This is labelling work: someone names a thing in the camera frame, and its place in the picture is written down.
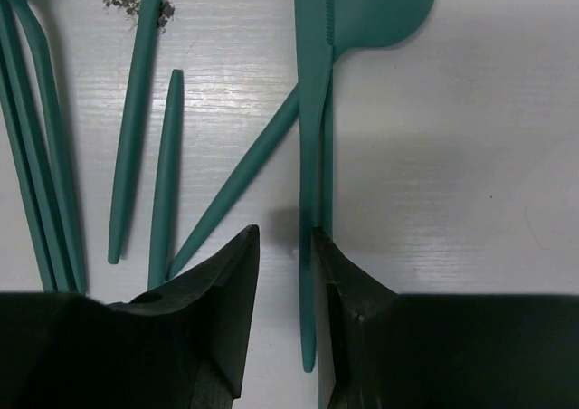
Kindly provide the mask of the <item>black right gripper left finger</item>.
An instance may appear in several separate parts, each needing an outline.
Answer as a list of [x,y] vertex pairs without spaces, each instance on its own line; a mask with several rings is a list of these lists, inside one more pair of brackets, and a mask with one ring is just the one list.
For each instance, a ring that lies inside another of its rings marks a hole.
[[242,393],[260,230],[129,302],[1,296],[4,408],[229,408]]

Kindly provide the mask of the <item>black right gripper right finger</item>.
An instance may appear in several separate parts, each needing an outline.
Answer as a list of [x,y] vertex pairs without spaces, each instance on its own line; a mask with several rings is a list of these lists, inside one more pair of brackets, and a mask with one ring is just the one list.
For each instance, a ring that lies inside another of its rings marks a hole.
[[578,298],[397,293],[312,234],[322,408],[575,408]]

